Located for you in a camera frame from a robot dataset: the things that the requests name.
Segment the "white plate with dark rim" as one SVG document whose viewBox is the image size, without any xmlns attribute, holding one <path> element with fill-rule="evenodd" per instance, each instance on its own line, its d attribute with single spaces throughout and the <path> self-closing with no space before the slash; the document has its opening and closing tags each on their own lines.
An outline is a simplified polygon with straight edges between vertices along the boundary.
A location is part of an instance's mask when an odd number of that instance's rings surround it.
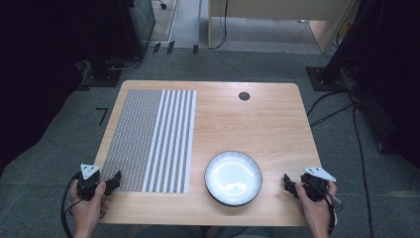
<svg viewBox="0 0 420 238">
<path fill-rule="evenodd" d="M 263 185 L 256 161 L 245 153 L 226 151 L 208 163 L 204 173 L 210 195 L 226 206 L 243 206 L 254 200 Z"/>
</svg>

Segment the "dark cabinet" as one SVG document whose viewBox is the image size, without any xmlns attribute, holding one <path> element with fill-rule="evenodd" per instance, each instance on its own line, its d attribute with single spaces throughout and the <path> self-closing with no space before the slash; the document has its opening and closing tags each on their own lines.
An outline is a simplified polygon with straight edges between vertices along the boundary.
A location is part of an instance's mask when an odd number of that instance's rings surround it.
<svg viewBox="0 0 420 238">
<path fill-rule="evenodd" d="M 156 24 L 152 0 L 118 0 L 129 57 L 140 60 L 149 45 Z"/>
</svg>

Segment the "grey striped placemat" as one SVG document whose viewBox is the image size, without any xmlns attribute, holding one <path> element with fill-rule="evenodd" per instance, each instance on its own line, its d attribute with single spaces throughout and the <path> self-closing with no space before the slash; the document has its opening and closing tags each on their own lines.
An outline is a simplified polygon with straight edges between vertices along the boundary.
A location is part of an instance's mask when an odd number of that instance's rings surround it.
<svg viewBox="0 0 420 238">
<path fill-rule="evenodd" d="M 189 190 L 197 92 L 130 89 L 102 176 L 121 173 L 121 191 Z"/>
</svg>

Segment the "light wooden desk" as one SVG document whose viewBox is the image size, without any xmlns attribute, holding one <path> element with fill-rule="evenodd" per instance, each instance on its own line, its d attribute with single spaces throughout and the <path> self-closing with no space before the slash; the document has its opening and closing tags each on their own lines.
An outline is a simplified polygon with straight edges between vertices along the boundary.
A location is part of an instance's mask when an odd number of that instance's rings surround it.
<svg viewBox="0 0 420 238">
<path fill-rule="evenodd" d="M 308 20 L 321 53 L 326 53 L 357 0 L 207 0 L 208 46 L 215 17 Z"/>
</svg>

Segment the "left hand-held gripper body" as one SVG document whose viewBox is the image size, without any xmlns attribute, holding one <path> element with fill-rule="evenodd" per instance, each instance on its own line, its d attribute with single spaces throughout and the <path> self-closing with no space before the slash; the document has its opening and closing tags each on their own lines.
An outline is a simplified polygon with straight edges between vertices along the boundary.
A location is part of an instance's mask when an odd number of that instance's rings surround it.
<svg viewBox="0 0 420 238">
<path fill-rule="evenodd" d="M 80 199 L 89 201 L 93 198 L 97 186 L 100 184 L 100 167 L 95 165 L 80 165 L 77 174 L 77 195 Z"/>
</svg>

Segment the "person's left hand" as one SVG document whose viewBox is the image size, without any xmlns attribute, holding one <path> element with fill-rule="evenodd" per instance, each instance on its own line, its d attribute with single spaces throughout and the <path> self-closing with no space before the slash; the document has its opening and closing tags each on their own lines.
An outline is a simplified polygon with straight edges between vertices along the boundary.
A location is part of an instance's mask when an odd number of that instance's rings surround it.
<svg viewBox="0 0 420 238">
<path fill-rule="evenodd" d="M 75 201 L 75 204 L 71 207 L 75 226 L 74 234 L 76 231 L 95 231 L 99 219 L 109 209 L 110 201 L 104 197 L 106 182 L 100 182 L 95 195 L 89 201 L 78 200 L 77 185 L 78 180 L 76 179 L 70 189 L 71 198 Z"/>
</svg>

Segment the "person's right hand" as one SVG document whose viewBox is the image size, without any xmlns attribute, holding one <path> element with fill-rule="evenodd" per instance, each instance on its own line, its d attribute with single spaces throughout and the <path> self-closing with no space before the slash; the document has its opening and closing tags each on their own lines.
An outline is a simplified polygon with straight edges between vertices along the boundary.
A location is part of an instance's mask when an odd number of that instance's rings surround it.
<svg viewBox="0 0 420 238">
<path fill-rule="evenodd" d="M 331 195 L 331 201 L 326 199 L 314 202 L 309 199 L 305 193 L 304 188 L 300 183 L 295 185 L 298 197 L 301 202 L 301 213 L 304 215 L 308 228 L 329 229 L 331 221 L 330 207 L 333 205 L 333 196 L 337 192 L 337 187 L 330 181 L 328 183 L 328 191 Z"/>
</svg>

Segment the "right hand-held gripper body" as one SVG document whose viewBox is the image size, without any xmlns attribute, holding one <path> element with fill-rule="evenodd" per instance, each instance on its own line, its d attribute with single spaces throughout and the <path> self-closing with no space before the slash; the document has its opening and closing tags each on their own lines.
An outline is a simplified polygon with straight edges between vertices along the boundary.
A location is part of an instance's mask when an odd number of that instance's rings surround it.
<svg viewBox="0 0 420 238">
<path fill-rule="evenodd" d="M 331 195 L 328 191 L 328 183 L 335 181 L 336 178 L 330 175 L 321 167 L 309 167 L 304 169 L 301 176 L 301 185 L 304 188 L 305 195 L 312 201 L 321 201 L 326 199 L 331 201 Z"/>
</svg>

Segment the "black stand base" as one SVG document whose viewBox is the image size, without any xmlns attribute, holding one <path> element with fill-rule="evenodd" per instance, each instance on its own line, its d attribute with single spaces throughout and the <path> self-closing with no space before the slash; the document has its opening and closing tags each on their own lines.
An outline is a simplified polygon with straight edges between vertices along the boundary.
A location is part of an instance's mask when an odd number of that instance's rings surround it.
<svg viewBox="0 0 420 238">
<path fill-rule="evenodd" d="M 325 67 L 307 66 L 307 74 L 315 91 L 347 91 L 339 72 L 330 72 Z"/>
<path fill-rule="evenodd" d="M 118 61 L 107 61 L 105 67 L 100 68 L 86 60 L 81 73 L 83 80 L 81 86 L 86 87 L 116 87 L 122 73 L 124 64 Z"/>
</svg>

